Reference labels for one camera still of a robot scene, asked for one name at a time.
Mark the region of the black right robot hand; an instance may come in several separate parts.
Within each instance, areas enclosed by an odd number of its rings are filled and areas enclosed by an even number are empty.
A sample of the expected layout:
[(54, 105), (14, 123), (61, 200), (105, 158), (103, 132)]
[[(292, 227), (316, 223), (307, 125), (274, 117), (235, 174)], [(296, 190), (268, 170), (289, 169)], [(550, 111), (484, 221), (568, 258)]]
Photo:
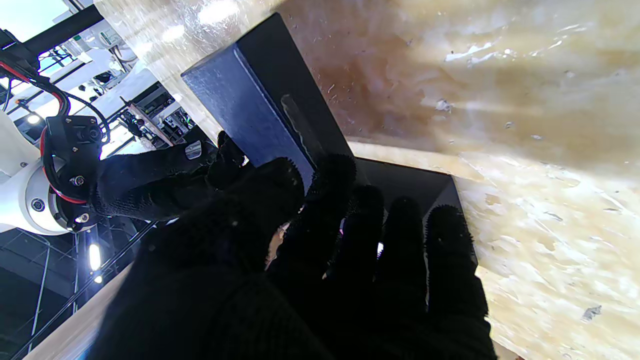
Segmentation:
[(199, 207), (252, 168), (224, 131), (217, 144), (197, 140), (99, 162), (87, 205), (105, 217), (169, 221)]

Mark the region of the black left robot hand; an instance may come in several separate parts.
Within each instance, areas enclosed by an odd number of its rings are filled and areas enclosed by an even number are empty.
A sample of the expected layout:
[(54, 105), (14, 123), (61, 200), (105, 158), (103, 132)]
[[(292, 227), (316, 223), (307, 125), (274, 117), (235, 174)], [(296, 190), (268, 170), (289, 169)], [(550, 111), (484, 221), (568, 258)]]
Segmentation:
[(277, 158), (149, 232), (89, 360), (495, 360), (458, 207)]

